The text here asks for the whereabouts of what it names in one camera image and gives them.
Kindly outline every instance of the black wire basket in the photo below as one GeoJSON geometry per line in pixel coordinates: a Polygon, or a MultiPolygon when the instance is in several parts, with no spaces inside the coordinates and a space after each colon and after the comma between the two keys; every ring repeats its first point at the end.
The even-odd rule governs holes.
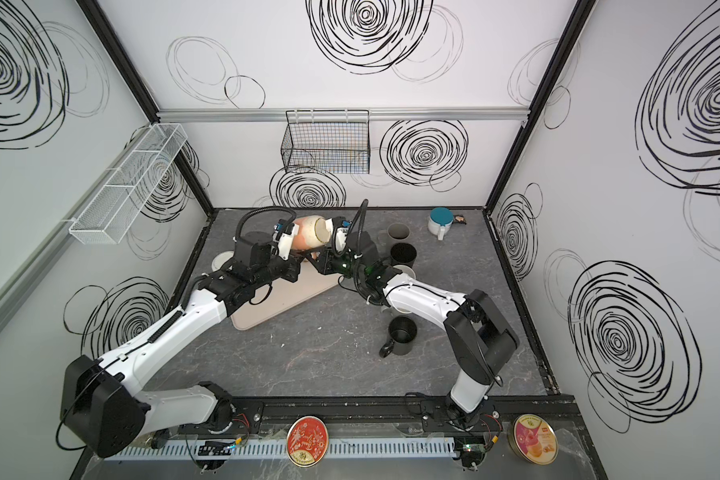
{"type": "Polygon", "coordinates": [[[286,172],[312,167],[332,174],[371,169],[367,110],[289,110],[280,155],[286,172]]]}

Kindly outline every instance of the white cup with teal lid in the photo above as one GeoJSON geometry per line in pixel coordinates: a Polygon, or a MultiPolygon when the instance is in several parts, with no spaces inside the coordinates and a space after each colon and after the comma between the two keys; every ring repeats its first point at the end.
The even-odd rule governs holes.
{"type": "Polygon", "coordinates": [[[451,211],[444,206],[438,206],[429,213],[427,228],[429,228],[429,233],[436,235],[438,240],[442,240],[443,236],[451,229],[453,222],[454,215],[451,211]]]}

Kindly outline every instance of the black mug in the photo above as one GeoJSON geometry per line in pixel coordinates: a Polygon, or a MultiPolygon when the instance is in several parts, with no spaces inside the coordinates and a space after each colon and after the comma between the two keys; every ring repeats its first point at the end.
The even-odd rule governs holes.
{"type": "Polygon", "coordinates": [[[413,339],[416,338],[416,323],[410,318],[400,315],[389,323],[387,329],[389,337],[384,346],[378,351],[381,358],[393,353],[405,355],[413,349],[413,339]]]}
{"type": "Polygon", "coordinates": [[[389,249],[389,256],[392,258],[392,266],[413,266],[413,262],[416,260],[416,248],[411,244],[401,242],[392,245],[392,248],[389,249]]]}

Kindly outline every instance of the tin lid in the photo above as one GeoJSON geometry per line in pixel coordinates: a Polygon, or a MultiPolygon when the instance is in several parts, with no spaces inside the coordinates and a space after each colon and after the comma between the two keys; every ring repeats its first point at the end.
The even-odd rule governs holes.
{"type": "Polygon", "coordinates": [[[522,415],[513,426],[514,443],[526,459],[549,465],[557,457],[557,436],[552,427],[536,415],[522,415]]]}
{"type": "Polygon", "coordinates": [[[448,225],[452,221],[454,221],[454,215],[451,213],[451,211],[444,206],[438,206],[437,208],[433,208],[432,212],[430,212],[429,217],[432,218],[432,221],[439,225],[448,225]]]}
{"type": "Polygon", "coordinates": [[[328,430],[320,418],[301,417],[288,430],[288,456],[299,467],[315,465],[328,450],[328,430]]]}

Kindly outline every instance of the teal lid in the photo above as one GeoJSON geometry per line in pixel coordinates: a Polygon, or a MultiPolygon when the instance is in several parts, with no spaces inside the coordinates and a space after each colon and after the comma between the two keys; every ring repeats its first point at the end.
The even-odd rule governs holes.
{"type": "Polygon", "coordinates": [[[432,218],[432,221],[439,225],[448,225],[452,221],[454,221],[454,215],[451,213],[451,211],[444,206],[438,206],[437,208],[433,208],[432,212],[429,215],[430,218],[432,218]]]}

